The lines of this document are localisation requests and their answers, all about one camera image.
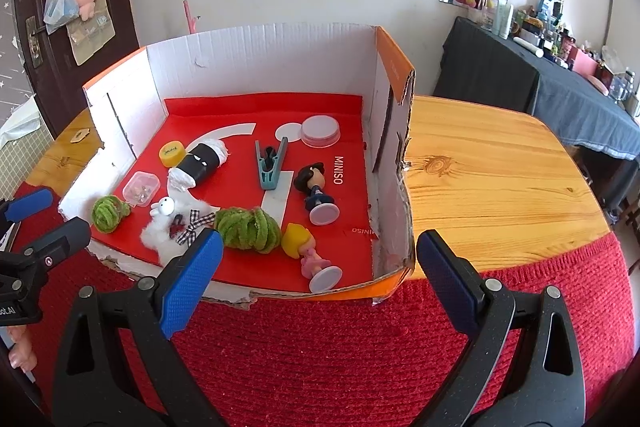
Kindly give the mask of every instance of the green fuzzy ball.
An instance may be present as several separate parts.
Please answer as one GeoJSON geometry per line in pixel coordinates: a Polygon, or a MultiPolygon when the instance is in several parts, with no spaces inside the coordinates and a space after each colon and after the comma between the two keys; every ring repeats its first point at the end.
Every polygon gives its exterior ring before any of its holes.
{"type": "Polygon", "coordinates": [[[98,232],[111,233],[117,229],[123,217],[129,216],[131,207],[116,196],[105,196],[95,202],[91,220],[98,232]]]}
{"type": "Polygon", "coordinates": [[[275,219],[259,206],[253,210],[221,208],[215,228],[226,247],[269,253],[280,244],[282,232],[275,219]]]}

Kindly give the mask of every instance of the hand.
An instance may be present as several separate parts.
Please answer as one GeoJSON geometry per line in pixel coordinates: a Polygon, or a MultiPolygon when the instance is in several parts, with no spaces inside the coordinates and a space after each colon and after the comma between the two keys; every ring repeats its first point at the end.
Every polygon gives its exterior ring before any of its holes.
{"type": "Polygon", "coordinates": [[[15,342],[15,346],[9,352],[11,367],[14,369],[20,367],[25,373],[32,371],[36,367],[38,359],[33,352],[31,333],[27,326],[9,326],[7,331],[11,340],[15,342]]]}

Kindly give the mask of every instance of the table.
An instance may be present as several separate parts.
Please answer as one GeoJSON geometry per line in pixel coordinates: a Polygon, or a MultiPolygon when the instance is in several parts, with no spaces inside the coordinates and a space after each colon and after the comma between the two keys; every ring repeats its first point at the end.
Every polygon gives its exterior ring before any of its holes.
{"type": "Polygon", "coordinates": [[[565,145],[640,155],[640,126],[579,74],[458,17],[443,45],[434,96],[532,114],[565,145]]]}
{"type": "MultiPolygon", "coordinates": [[[[573,161],[535,118],[417,96],[405,174],[414,235],[437,229],[477,270],[533,263],[606,235],[607,223],[573,161]]],[[[64,196],[101,142],[88,110],[27,179],[64,196]],[[77,130],[90,128],[78,144],[77,130]]],[[[423,278],[417,266],[412,279],[423,278]]]]}

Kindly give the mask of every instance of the cardboard box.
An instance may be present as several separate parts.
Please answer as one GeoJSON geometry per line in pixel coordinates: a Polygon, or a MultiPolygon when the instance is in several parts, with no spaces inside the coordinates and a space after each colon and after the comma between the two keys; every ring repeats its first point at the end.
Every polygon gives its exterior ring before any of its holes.
{"type": "MultiPolygon", "coordinates": [[[[63,198],[60,213],[65,219],[81,216],[90,220],[94,201],[113,193],[118,184],[133,174],[129,172],[133,164],[170,116],[165,100],[265,92],[357,95],[362,97],[366,169],[362,175],[366,176],[368,217],[373,232],[370,280],[311,296],[301,291],[220,282],[214,277],[204,298],[241,305],[259,296],[312,299],[387,296],[415,265],[412,215],[402,178],[414,82],[415,71],[409,60],[388,33],[376,26],[246,26],[149,45],[84,86],[104,148],[98,150],[63,198]]],[[[221,166],[220,171],[225,168],[227,165],[221,166]]],[[[326,177],[329,184],[332,173],[326,177]]],[[[166,185],[166,178],[161,183],[166,185]]],[[[130,252],[117,251],[95,239],[89,250],[104,263],[135,278],[156,276],[161,270],[154,263],[136,259],[130,252]]]]}

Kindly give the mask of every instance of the door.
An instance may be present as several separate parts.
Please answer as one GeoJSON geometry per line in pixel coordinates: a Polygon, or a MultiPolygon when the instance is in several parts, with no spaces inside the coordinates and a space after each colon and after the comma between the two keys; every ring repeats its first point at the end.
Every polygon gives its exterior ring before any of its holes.
{"type": "Polygon", "coordinates": [[[65,28],[58,29],[50,36],[41,32],[37,38],[43,63],[35,68],[29,50],[26,20],[35,16],[37,27],[41,27],[44,2],[15,0],[15,16],[25,69],[31,79],[38,107],[52,135],[57,137],[87,107],[82,85],[139,46],[129,0],[107,0],[116,33],[114,38],[82,66],[78,66],[65,28]]]}

